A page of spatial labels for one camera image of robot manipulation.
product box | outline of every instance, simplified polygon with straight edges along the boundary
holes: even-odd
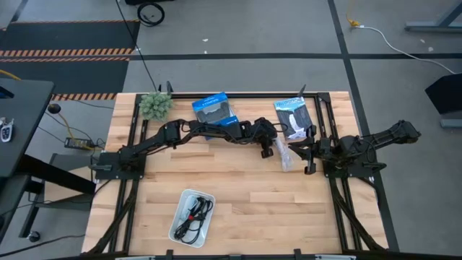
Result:
[[[197,100],[193,103],[193,111],[202,123],[227,126],[239,122],[224,92]]]
[[[313,123],[303,97],[294,97],[274,103],[279,122],[287,126],[284,136],[287,140],[306,137],[306,129]]]

concrete floor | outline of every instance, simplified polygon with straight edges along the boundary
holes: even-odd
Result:
[[[461,53],[460,34],[403,30],[405,21],[437,19],[456,2],[357,0],[351,16],[382,30],[403,51]],[[135,18],[134,7],[121,5],[127,19]],[[340,53],[325,0],[177,0],[161,5],[166,11],[165,21],[158,27],[140,29],[138,42],[144,54]],[[335,0],[335,5],[348,52],[393,53],[376,32],[348,28],[344,18],[348,1]],[[17,6],[19,0],[0,2],[0,27],[5,25],[4,17],[10,17],[6,21],[11,19]],[[119,19],[113,0],[29,0],[19,17],[23,21]],[[462,72],[461,60],[439,62]],[[299,90],[303,84],[312,91],[350,90],[340,59],[202,59],[148,61],[147,66],[157,84],[169,80],[177,92]],[[378,153],[379,161],[388,165],[382,176],[401,251],[462,256],[462,206],[458,200],[462,197],[458,188],[462,182],[462,131],[441,129],[439,115],[424,93],[426,87],[448,73],[439,66],[415,60],[353,60],[352,66],[371,132],[388,128],[399,119],[411,121],[422,132],[416,144],[387,147]],[[142,63],[130,61],[123,91],[151,89]],[[112,105],[113,101],[91,103]],[[110,110],[72,101],[61,104],[72,126],[93,139],[105,139]],[[93,124],[83,124],[84,119]],[[62,139],[66,136],[65,128],[46,116],[40,126]],[[37,130],[27,153],[48,161],[53,152],[75,153]],[[26,212],[27,208],[17,211],[0,252],[30,245],[17,238]],[[87,218],[88,212],[41,209],[33,229],[41,232],[43,241],[82,234]],[[62,240],[8,259],[74,256],[80,252],[81,242]]]

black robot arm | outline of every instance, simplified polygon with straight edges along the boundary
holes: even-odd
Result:
[[[305,174],[315,172],[313,158],[316,157],[325,162],[325,168],[330,172],[335,172],[335,176],[331,177],[371,176],[386,167],[384,163],[375,162],[376,150],[390,144],[411,144],[420,137],[420,133],[408,121],[399,121],[377,134],[344,136],[334,145],[334,140],[330,138],[320,138],[315,142],[313,132],[308,133],[308,130],[305,140],[289,143],[289,148],[308,161]]]
[[[181,132],[187,132],[182,138]],[[262,158],[271,157],[273,150],[271,145],[273,139],[277,137],[277,130],[274,125],[265,118],[255,120],[254,124],[249,121],[241,121],[229,126],[217,126],[210,123],[201,123],[199,121],[185,121],[178,119],[167,122],[159,128],[154,136],[146,139],[140,144],[119,149],[117,161],[120,170],[140,170],[144,163],[140,163],[140,158],[154,154],[161,149],[172,147],[175,149],[178,145],[189,142],[193,137],[215,137],[222,138],[235,144],[260,144]]]

green succulent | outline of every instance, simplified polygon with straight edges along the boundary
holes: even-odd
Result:
[[[165,93],[153,92],[142,95],[139,107],[144,119],[165,122],[173,100]]]

clear plastic bag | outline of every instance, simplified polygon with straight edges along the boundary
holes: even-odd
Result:
[[[294,167],[294,160],[289,153],[289,148],[281,141],[279,137],[273,139],[276,147],[281,155],[281,166],[282,170],[286,173],[291,171]]]

